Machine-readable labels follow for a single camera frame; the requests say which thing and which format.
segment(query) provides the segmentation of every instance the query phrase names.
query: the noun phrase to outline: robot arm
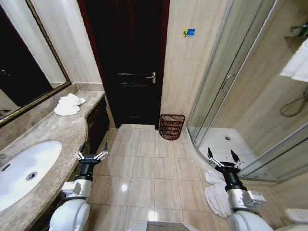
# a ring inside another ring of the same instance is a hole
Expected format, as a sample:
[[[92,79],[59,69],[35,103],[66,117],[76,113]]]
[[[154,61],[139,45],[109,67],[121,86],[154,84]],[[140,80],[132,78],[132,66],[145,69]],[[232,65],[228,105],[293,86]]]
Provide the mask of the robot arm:
[[[254,210],[257,205],[264,204],[265,198],[260,192],[248,191],[237,176],[242,162],[231,150],[235,163],[220,162],[213,158],[208,148],[208,161],[217,171],[223,174],[226,182],[225,190],[229,196],[229,205],[233,211],[230,216],[233,231],[272,231],[273,229]]]
[[[65,182],[61,189],[66,194],[66,202],[58,207],[50,220],[49,231],[82,231],[87,222],[90,206],[87,199],[91,192],[93,168],[108,154],[107,142],[104,151],[95,155],[83,155],[84,144],[75,152],[81,164],[80,173],[74,181]]]

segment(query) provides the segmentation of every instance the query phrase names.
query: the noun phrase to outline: door handle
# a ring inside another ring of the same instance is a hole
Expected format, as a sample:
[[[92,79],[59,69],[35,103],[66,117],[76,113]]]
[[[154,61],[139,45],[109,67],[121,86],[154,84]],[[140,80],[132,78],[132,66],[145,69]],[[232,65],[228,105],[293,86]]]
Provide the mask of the door handle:
[[[236,76],[236,74],[232,74],[232,75],[227,76],[227,77],[225,78],[225,80],[223,81],[223,83],[222,83],[222,85],[221,85],[221,89],[222,89],[222,92],[223,92],[223,93],[226,93],[226,92],[227,92],[227,90],[225,90],[224,87],[225,87],[226,83],[228,82],[228,79],[231,78],[231,77],[233,77],[233,76]]]
[[[152,83],[154,84],[156,82],[156,73],[153,72],[151,77],[147,77],[152,79]]]

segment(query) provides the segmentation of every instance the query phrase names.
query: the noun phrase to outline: wicker trash basket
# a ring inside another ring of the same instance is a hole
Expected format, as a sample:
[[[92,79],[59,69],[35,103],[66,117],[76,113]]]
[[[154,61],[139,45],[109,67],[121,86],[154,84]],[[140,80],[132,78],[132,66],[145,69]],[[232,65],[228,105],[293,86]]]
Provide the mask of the wicker trash basket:
[[[159,134],[166,140],[176,140],[181,135],[184,121],[184,115],[160,115]]]

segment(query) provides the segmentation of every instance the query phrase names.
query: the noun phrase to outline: door lock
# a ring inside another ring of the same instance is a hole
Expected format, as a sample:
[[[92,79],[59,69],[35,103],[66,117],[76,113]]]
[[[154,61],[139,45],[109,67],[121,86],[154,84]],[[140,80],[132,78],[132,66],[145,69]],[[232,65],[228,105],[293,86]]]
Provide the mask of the door lock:
[[[151,77],[147,77],[152,79],[152,83],[154,84],[156,82],[156,73],[153,72]]]

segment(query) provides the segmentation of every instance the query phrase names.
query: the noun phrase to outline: sink drain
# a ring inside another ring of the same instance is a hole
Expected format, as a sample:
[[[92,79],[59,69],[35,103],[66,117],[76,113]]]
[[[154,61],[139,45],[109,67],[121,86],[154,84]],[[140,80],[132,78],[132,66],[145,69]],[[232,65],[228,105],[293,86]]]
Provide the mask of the sink drain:
[[[36,177],[38,172],[31,172],[27,177],[26,180],[32,180],[34,177]]]

